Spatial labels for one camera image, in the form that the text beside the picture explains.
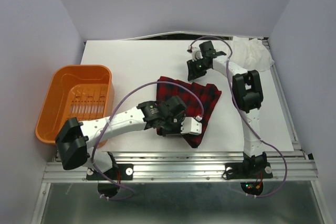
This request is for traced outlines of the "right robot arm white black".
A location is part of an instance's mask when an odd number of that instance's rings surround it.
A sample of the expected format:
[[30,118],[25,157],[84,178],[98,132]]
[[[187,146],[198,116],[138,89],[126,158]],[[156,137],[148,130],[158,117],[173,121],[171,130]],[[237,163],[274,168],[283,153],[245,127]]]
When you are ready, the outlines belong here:
[[259,72],[247,70],[230,60],[233,51],[227,55],[217,51],[213,43],[205,41],[198,48],[189,46],[192,55],[187,61],[189,81],[203,77],[213,69],[227,78],[234,107],[237,109],[243,126],[243,161],[225,164],[223,178],[253,178],[265,171],[268,166],[265,148],[259,135],[259,110],[264,100]]

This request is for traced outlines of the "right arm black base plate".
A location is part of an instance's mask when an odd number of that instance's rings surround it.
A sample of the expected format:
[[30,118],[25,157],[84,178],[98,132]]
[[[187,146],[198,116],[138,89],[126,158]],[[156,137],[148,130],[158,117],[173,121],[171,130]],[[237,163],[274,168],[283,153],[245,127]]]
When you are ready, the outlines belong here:
[[249,168],[242,163],[225,163],[222,178],[225,180],[271,179],[273,173],[267,173],[264,167]]

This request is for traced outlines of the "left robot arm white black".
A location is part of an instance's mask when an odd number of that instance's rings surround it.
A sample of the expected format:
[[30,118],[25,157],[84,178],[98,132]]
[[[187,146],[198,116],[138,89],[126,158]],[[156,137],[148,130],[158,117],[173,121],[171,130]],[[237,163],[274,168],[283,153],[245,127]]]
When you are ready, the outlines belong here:
[[78,121],[76,117],[65,121],[56,136],[56,146],[64,170],[87,167],[106,179],[116,175],[118,166],[112,153],[101,152],[97,143],[129,132],[148,129],[176,131],[185,119],[187,106],[178,96],[167,101],[148,101],[109,117],[91,121]]

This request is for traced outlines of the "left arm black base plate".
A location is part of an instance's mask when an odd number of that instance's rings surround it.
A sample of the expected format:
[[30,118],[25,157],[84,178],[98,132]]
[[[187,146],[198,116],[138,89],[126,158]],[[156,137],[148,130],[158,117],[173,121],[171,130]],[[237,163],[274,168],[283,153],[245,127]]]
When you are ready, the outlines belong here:
[[[121,180],[132,180],[133,179],[133,172],[134,166],[131,163],[126,164],[118,164],[117,168],[112,168],[105,172],[104,174],[114,181],[121,181]],[[99,181],[99,180],[106,180],[101,174],[98,172],[88,169],[86,174],[86,180],[88,181]]]

